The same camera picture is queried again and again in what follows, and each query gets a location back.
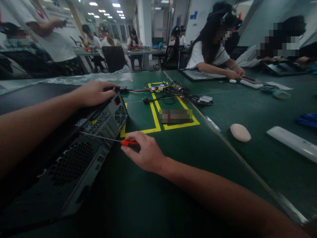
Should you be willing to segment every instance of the blue object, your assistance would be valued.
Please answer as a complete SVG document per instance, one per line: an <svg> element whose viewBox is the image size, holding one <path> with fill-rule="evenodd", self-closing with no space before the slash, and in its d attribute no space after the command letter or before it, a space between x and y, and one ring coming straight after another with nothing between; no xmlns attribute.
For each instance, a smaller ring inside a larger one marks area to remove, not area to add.
<svg viewBox="0 0 317 238"><path fill-rule="evenodd" d="M306 113L296 119L299 124L317 128L317 113Z"/></svg>
<svg viewBox="0 0 317 238"><path fill-rule="evenodd" d="M193 15L190 16L190 19L196 20L197 18L197 11L195 11L195 13Z"/></svg>

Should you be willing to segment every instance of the screwdriver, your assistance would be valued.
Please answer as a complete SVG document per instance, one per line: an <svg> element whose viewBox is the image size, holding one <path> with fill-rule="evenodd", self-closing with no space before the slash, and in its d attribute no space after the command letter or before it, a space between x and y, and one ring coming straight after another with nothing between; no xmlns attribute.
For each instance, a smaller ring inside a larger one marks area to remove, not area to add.
<svg viewBox="0 0 317 238"><path fill-rule="evenodd" d="M121 145L130 147L130 148L136 150L137 152L140 152L140 150L141 150L141 146L136 141L126 140L126 139L124 139L124 140L115 140L115 139L111 139L111 138L106 138L106 137L92 135L92 134L85 133L85 132L81 132L81 133L85 134L85 135L93 136L93 137L98 137L98 138L102 138L102 139L108 139L108 140L113 140L113 141L116 141L116 142L120 142Z"/></svg>

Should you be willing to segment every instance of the hand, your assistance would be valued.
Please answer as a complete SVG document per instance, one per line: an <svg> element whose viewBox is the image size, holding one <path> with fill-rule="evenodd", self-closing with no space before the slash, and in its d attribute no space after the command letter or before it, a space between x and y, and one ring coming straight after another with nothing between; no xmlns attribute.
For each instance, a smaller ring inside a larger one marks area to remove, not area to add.
<svg viewBox="0 0 317 238"><path fill-rule="evenodd" d="M53 19L51 20L51 22L53 23L53 25L54 25L56 28L58 28L58 27L63 28L64 26L66 26L66 23L67 23L67 21L61 20L61 19L58 19L58 18L53 18Z"/></svg>
<svg viewBox="0 0 317 238"><path fill-rule="evenodd" d="M228 79L239 79L240 76L233 70L231 69L225 69L225 76L228 78Z"/></svg>
<svg viewBox="0 0 317 238"><path fill-rule="evenodd" d="M125 139L136 141L141 146L139 153L126 146L122 146L121 149L142 169L158 173L158 171L160 171L163 168L163 165L167 162L168 158L163 155L153 137L147 136L140 131L136 131L129 133Z"/></svg>
<svg viewBox="0 0 317 238"><path fill-rule="evenodd" d="M271 61L271 62L273 62L274 60L271 57L266 56L263 59L261 59L261 61Z"/></svg>
<svg viewBox="0 0 317 238"><path fill-rule="evenodd" d="M245 75L245 71L240 66L234 67L233 71L235 71L239 76Z"/></svg>
<svg viewBox="0 0 317 238"><path fill-rule="evenodd" d="M85 85L69 93L69 96L79 104L79 107L96 106L112 98L116 93L112 90L104 92L104 88L119 87L110 82L89 81Z"/></svg>
<svg viewBox="0 0 317 238"><path fill-rule="evenodd" d="M308 57L306 56L303 56L303 57L300 57L296 60L296 62L301 62L301 63L305 63L307 60L309 60Z"/></svg>

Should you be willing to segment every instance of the transparent plastic sheet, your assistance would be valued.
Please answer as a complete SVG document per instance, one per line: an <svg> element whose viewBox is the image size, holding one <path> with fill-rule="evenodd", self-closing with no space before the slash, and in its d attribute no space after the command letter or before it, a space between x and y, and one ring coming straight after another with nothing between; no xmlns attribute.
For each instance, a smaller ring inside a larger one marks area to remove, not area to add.
<svg viewBox="0 0 317 238"><path fill-rule="evenodd" d="M43 80L36 80L34 79L33 83L21 83L22 85L17 85L16 87L10 87L10 89L0 89L0 95L11 92L13 90L23 88L27 85L36 84L36 83L55 83L55 84L72 84L72 85L84 85L85 83L89 82L90 80L108 82L108 81L132 81L131 70L127 65L114 73L97 73L97 74L86 74L81 76L61 76L56 78L49 78Z"/></svg>

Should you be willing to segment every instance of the blurred label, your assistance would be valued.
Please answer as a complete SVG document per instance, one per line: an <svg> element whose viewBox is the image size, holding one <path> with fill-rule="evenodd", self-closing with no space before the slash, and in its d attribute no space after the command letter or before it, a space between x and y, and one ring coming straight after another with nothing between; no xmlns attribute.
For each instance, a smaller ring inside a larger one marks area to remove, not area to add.
<svg viewBox="0 0 317 238"><path fill-rule="evenodd" d="M192 110L163 110L159 111L159 122L160 123L192 123L193 122L193 111Z"/></svg>

